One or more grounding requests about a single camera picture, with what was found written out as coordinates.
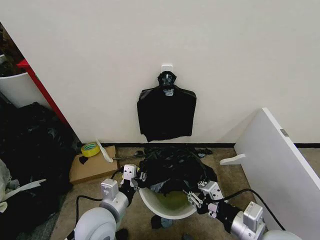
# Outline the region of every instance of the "white plastic bag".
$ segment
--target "white plastic bag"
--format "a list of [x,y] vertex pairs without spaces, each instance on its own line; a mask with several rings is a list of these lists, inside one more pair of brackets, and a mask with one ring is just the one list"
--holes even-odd
[[6,164],[0,159],[0,202],[6,195],[6,186],[11,180],[10,171]]

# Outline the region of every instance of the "black cable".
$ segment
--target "black cable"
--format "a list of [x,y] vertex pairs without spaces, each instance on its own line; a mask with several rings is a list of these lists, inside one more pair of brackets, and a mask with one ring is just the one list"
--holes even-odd
[[75,201],[75,204],[76,204],[76,212],[75,212],[75,225],[77,225],[78,221],[79,221],[79,199],[80,198],[84,198],[84,199],[89,199],[89,200],[92,200],[92,201],[97,201],[97,202],[100,202],[102,201],[103,199],[102,198],[93,198],[93,197],[89,197],[89,196],[85,196],[85,195],[79,195],[77,196],[76,198],[76,201]]
[[114,179],[115,175],[116,175],[117,173],[119,173],[119,172],[120,172],[119,169],[118,169],[117,171],[115,171],[115,172],[112,174],[111,179]]
[[276,223],[279,225],[279,227],[285,231],[286,229],[282,226],[282,224],[279,222],[279,220],[276,218],[276,216],[274,215],[274,213],[271,211],[271,209],[268,207],[268,205],[266,204],[266,202],[262,199],[262,197],[254,190],[250,189],[250,188],[245,188],[245,189],[242,189],[240,191],[237,191],[235,192],[234,194],[231,194],[229,196],[226,196],[225,198],[221,198],[221,199],[218,199],[218,200],[212,200],[213,203],[219,203],[219,202],[224,202],[226,200],[229,200],[229,199],[232,199],[244,192],[252,192],[253,194],[255,194],[259,199],[260,201],[263,203],[263,205],[265,206],[265,208],[269,211],[269,213],[271,214],[271,216],[273,217],[273,219],[276,221]]

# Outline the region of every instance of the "white board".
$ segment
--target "white board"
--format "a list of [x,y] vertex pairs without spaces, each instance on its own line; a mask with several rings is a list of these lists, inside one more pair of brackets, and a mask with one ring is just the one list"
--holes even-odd
[[[250,187],[261,195],[286,230],[303,240],[318,240],[320,179],[281,129],[270,111],[262,108],[234,149],[237,154],[245,154],[241,165]],[[263,211],[268,229],[279,229],[268,211]]]

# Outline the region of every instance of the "floor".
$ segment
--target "floor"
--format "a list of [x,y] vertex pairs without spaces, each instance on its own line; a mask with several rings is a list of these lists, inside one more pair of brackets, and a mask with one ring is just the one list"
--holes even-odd
[[[133,155],[141,148],[117,148],[117,157]],[[219,161],[231,158],[236,155],[233,148],[212,148],[212,155],[205,156],[202,161],[213,168],[218,177],[219,186],[226,196],[248,188],[246,176],[240,165],[220,166]],[[320,149],[301,148],[299,149],[315,172],[320,175]],[[131,163],[138,164],[140,159],[121,160],[121,166]],[[78,195],[87,195],[93,198],[101,198],[100,183],[106,177],[77,184],[66,196],[55,228],[51,235],[51,240],[64,240],[75,226],[76,218],[76,198]],[[117,174],[115,179],[119,182],[121,174]],[[240,209],[245,209],[250,201],[254,200],[253,195],[246,192],[230,202]],[[87,199],[80,200],[79,215],[85,211],[98,207],[99,202]],[[195,240],[233,240],[233,236],[228,234],[218,220],[210,219],[207,215],[193,214],[188,218],[175,220],[170,228],[152,229],[150,219],[154,214],[144,205],[140,195],[136,193],[132,204],[127,208],[126,215],[122,220],[121,228],[129,231],[129,240],[180,240],[183,233],[194,237]]]

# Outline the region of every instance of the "white laundry basket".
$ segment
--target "white laundry basket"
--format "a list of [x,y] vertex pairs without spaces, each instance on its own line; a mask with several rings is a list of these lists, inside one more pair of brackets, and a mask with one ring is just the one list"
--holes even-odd
[[166,196],[148,188],[139,189],[144,204],[156,215],[165,219],[184,219],[196,212],[182,191],[172,191]]

